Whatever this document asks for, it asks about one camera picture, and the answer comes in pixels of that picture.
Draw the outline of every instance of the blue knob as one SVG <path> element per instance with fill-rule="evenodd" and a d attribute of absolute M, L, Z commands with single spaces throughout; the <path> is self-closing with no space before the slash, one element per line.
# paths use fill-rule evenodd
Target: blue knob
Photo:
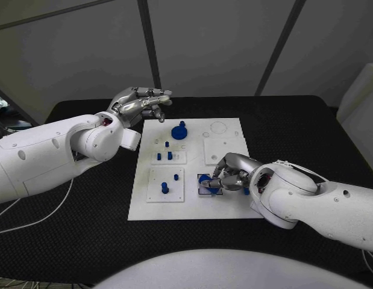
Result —
<path fill-rule="evenodd" d="M 188 136 L 188 130 L 184 126 L 184 121 L 181 121 L 180 125 L 171 129 L 171 136 L 175 140 L 183 140 Z"/>
<path fill-rule="evenodd" d="M 167 187 L 167 183 L 162 182 L 162 193 L 168 194 L 168 192 L 170 192 L 170 188 Z"/>

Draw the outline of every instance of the black tablecloth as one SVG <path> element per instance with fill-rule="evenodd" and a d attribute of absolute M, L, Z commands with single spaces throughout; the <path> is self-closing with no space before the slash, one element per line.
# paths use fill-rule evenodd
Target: black tablecloth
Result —
<path fill-rule="evenodd" d="M 61 102 L 48 122 L 95 114 L 109 102 Z M 373 188 L 369 165 L 316 96 L 175 98 L 174 105 L 162 108 L 168 119 L 239 117 L 253 158 L 264 163 L 288 160 L 334 181 Z M 142 128 L 144 123 L 134 127 L 139 132 Z M 76 178 L 53 217 L 0 235 L 0 276 L 96 283 L 154 256 L 229 248 L 294 258 L 362 279 L 360 250 L 324 238 L 303 222 L 291 231 L 264 219 L 129 222 L 138 154 L 121 148 L 110 161 Z M 21 200 L 0 217 L 0 230 L 41 219 L 61 202 L 69 186 Z"/>

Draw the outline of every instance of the white board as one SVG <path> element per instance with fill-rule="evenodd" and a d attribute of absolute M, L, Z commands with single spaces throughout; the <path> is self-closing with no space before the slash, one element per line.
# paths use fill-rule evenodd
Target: white board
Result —
<path fill-rule="evenodd" d="M 171 129 L 180 125 L 184 120 L 188 136 L 184 140 L 175 140 L 171 137 Z M 199 195 L 199 174 L 213 175 L 216 163 L 222 159 L 222 151 L 225 148 L 214 149 L 209 145 L 222 143 L 229 146 L 229 152 L 238 152 L 249 155 L 246 139 L 243 136 L 242 125 L 239 119 L 167 119 L 165 123 L 158 120 L 147 120 L 144 126 L 144 136 L 141 140 L 139 159 L 136 164 L 135 185 L 132 189 L 132 202 L 128 220 L 191 220 L 191 219 L 259 219 L 262 216 L 252 210 L 252 196 L 243 194 L 242 191 L 223 190 L 222 196 L 200 197 Z M 207 154 L 216 154 L 217 161 L 206 163 Z M 157 153 L 162 153 L 162 162 L 155 161 Z M 164 159 L 168 152 L 177 152 L 187 157 L 187 163 L 177 161 L 173 164 Z M 158 173 L 161 169 L 183 169 L 183 185 L 184 194 L 170 196 L 171 193 L 178 194 L 178 188 L 171 191 L 171 186 L 180 183 L 174 182 L 173 172 Z M 161 175 L 160 180 L 151 177 L 151 170 L 155 170 L 154 176 Z M 161 183 L 168 183 L 168 194 L 161 193 Z M 148 202 L 149 188 L 162 200 L 155 199 Z"/>

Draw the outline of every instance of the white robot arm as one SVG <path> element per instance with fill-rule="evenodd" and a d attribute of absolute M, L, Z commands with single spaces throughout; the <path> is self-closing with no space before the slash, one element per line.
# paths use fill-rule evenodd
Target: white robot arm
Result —
<path fill-rule="evenodd" d="M 165 115 L 171 91 L 129 87 L 109 109 L 21 131 L 0 139 L 0 203 L 40 194 L 102 162 L 119 147 L 135 151 L 141 134 L 128 129 L 142 119 Z M 76 161 L 73 151 L 86 157 Z"/>
<path fill-rule="evenodd" d="M 305 222 L 318 233 L 353 247 L 373 252 L 373 190 L 327 179 L 320 184 L 295 168 L 277 161 L 262 164 L 229 153 L 220 161 L 209 188 L 249 188 L 253 210 L 284 229 Z"/>

